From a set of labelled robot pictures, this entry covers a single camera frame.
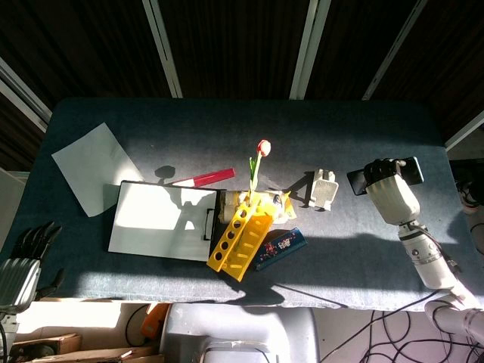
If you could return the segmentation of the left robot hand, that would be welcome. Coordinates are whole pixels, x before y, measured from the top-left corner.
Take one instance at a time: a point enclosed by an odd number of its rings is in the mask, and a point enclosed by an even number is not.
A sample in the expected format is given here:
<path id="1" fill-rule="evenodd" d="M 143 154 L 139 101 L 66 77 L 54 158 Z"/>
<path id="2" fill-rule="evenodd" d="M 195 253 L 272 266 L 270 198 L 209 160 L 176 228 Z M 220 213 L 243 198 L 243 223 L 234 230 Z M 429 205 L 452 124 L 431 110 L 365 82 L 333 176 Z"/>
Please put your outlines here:
<path id="1" fill-rule="evenodd" d="M 38 282 L 45 258 L 62 227 L 48 222 L 25 230 L 17 239 L 11 255 L 1 264 L 1 313 L 17 315 L 33 301 L 52 295 L 64 282 L 60 268 L 54 280 L 39 288 Z"/>

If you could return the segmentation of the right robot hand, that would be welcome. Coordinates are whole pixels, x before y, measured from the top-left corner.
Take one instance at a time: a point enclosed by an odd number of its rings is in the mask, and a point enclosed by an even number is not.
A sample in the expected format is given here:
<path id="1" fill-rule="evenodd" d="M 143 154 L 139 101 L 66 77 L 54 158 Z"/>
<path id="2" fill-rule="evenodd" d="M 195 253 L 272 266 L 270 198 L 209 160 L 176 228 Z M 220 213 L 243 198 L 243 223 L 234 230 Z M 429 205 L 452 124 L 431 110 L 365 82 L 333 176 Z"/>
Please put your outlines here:
<path id="1" fill-rule="evenodd" d="M 364 167 L 365 192 L 383 220 L 404 225 L 420 214 L 420 204 L 410 189 L 424 182 L 416 157 L 378 159 Z"/>

